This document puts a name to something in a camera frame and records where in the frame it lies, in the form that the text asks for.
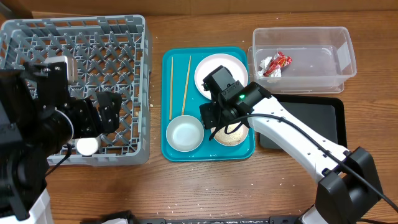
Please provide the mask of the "red snack wrapper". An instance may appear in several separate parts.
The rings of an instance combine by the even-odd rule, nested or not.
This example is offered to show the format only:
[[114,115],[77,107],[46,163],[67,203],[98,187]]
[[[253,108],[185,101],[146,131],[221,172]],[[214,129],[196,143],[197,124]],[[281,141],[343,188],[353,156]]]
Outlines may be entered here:
[[282,52],[277,52],[274,55],[274,58],[271,60],[265,75],[269,76],[273,71],[277,69],[281,69],[285,66],[288,66],[292,63],[292,58],[284,55]]

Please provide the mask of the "white paper napkin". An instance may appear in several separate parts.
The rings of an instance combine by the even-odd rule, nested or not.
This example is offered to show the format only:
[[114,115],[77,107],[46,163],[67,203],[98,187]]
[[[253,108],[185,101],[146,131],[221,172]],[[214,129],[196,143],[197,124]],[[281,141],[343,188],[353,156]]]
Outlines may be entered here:
[[267,73],[268,69],[271,66],[272,62],[272,57],[266,57],[263,59],[260,63],[260,70],[257,72],[257,74],[261,77],[273,77],[273,78],[280,78],[282,76],[281,69],[278,68],[276,70],[273,70],[270,73]]

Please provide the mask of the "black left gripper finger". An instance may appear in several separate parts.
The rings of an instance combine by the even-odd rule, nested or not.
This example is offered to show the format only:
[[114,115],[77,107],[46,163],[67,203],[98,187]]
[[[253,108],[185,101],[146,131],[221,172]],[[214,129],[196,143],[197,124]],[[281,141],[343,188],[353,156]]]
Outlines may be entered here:
[[119,128],[119,113],[112,107],[100,107],[99,115],[101,117],[100,132],[110,134]]
[[111,110],[116,114],[119,114],[122,103],[122,96],[119,93],[113,93],[109,91],[101,91],[96,94],[99,111]]

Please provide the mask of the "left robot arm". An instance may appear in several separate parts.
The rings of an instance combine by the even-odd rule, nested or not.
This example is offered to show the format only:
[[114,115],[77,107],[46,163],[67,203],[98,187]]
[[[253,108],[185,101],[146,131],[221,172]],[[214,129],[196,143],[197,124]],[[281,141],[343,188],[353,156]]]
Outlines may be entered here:
[[48,156],[119,128],[122,97],[72,98],[63,71],[1,70],[1,223],[51,223]]

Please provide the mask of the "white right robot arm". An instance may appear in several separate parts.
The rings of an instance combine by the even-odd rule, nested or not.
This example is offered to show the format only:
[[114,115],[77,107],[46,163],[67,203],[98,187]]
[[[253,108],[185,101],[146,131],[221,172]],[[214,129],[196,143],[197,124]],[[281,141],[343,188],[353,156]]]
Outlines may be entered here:
[[293,157],[317,183],[314,205],[297,223],[356,223],[381,199],[372,155],[353,152],[309,128],[256,82],[242,86],[204,84],[211,102],[200,106],[205,129],[243,124],[267,136]]

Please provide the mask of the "white cup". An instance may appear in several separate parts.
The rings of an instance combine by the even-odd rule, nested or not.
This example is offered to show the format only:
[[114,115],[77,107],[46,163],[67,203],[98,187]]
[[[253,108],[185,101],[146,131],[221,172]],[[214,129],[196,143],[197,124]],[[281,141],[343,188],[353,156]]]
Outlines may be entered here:
[[101,147],[100,137],[80,138],[75,141],[76,149],[83,156],[92,156]]

